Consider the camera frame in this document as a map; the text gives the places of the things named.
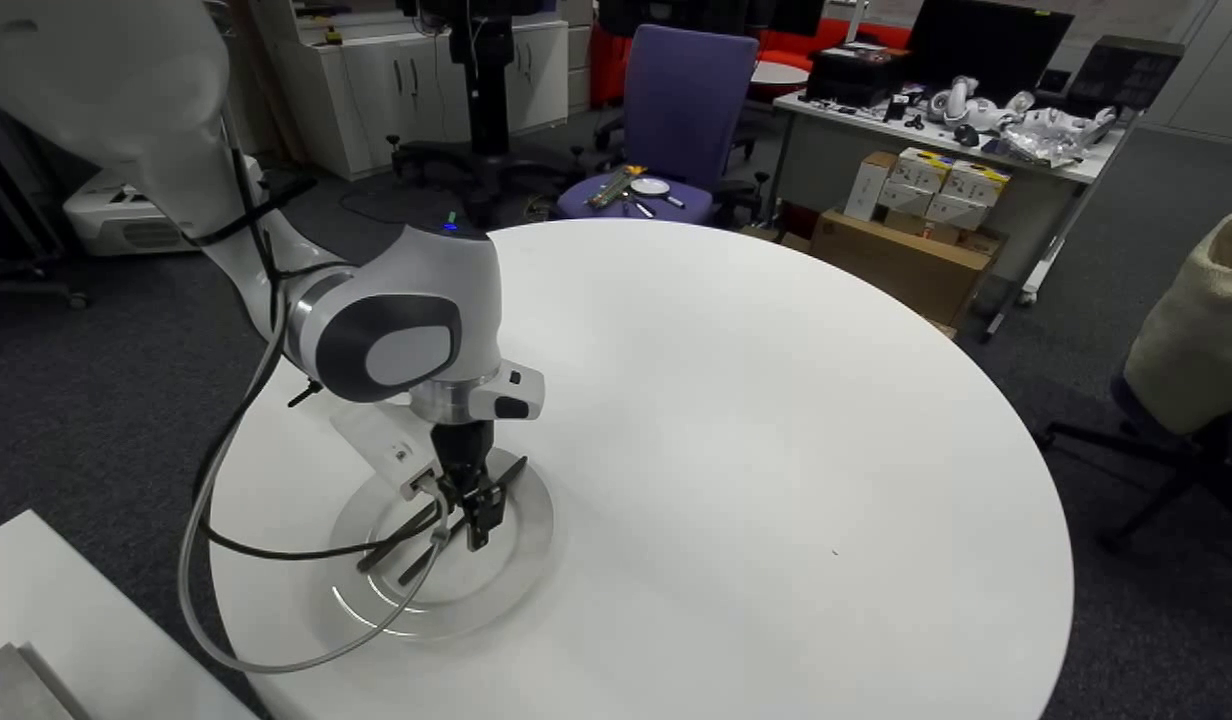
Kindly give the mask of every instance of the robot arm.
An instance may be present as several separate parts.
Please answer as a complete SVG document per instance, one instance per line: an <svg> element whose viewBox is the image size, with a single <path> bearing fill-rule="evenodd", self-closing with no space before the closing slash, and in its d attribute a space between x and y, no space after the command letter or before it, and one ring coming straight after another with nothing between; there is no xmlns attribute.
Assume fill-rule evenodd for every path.
<svg viewBox="0 0 1232 720"><path fill-rule="evenodd" d="M500 525L484 471L491 421L536 417L544 389L500 360L495 247L408 229L347 269L277 209L237 223L265 188L227 142L225 88L227 52L199 0L0 0L0 106L210 239L257 330L283 330L283 356L330 393L361 403L413 393L438 424L454 505L484 542Z"/></svg>

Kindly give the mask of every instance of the wall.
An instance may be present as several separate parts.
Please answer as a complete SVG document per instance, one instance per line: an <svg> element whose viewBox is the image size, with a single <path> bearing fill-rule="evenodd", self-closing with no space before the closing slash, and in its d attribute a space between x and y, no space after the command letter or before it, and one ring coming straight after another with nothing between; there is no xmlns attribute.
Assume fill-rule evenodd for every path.
<svg viewBox="0 0 1232 720"><path fill-rule="evenodd" d="M853 0L827 0L827 15L853 15ZM1139 37L1186 44L1218 0L1004 0L1021 8L1073 11L1063 44L1053 67L1076 72L1100 37ZM868 21L913 23L925 0L872 0Z"/></svg>

